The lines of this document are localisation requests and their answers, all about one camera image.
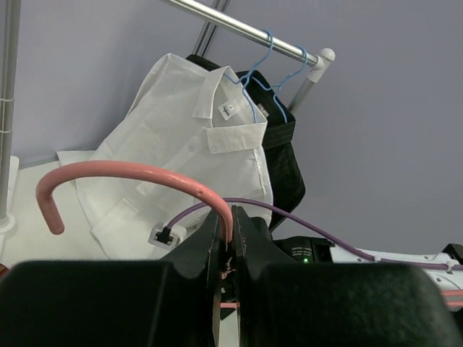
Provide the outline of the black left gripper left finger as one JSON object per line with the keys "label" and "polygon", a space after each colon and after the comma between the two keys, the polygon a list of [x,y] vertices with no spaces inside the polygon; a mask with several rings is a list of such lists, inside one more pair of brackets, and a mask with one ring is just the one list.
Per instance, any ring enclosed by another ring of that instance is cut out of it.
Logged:
{"label": "black left gripper left finger", "polygon": [[30,261],[1,279],[3,346],[215,346],[221,223],[161,260]]}

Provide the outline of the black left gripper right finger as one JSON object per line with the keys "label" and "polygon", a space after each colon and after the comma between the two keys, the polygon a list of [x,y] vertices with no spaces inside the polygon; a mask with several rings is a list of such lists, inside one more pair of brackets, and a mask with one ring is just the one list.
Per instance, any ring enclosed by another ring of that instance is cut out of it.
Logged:
{"label": "black left gripper right finger", "polygon": [[234,207],[241,346],[460,346],[432,280],[413,265],[304,265]]}

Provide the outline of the pink wire hanger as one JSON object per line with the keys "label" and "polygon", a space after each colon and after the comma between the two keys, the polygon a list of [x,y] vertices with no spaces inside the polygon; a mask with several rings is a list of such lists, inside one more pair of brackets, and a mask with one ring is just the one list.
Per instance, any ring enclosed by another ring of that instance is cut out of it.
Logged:
{"label": "pink wire hanger", "polygon": [[48,172],[37,184],[35,198],[41,214],[54,235],[64,232],[64,223],[53,198],[55,188],[74,179],[113,177],[146,181],[169,187],[204,202],[215,210],[221,221],[221,236],[226,244],[233,239],[233,216],[231,208],[213,190],[190,177],[163,168],[142,163],[113,160],[92,160],[72,163]]}

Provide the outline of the white shirt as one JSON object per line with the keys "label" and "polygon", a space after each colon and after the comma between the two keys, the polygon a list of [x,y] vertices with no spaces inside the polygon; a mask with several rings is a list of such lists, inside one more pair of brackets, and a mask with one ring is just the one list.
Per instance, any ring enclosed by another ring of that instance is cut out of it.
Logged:
{"label": "white shirt", "polygon": [[[222,197],[273,202],[263,149],[267,119],[230,67],[208,71],[174,54],[149,71],[123,121],[89,151],[60,151],[62,165],[88,160],[144,163],[188,176]],[[90,232],[111,260],[158,259],[153,227],[195,205],[194,197],[129,179],[78,179]]]}

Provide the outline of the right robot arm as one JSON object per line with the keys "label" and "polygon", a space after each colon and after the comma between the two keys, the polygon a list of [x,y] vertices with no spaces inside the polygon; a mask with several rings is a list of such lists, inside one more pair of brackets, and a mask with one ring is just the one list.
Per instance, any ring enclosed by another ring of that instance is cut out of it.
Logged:
{"label": "right robot arm", "polygon": [[293,236],[275,240],[274,244],[286,255],[302,264],[398,262],[418,264],[444,292],[451,312],[462,312],[462,245],[448,244],[436,254],[400,254],[356,249],[351,252],[334,242],[318,237]]}

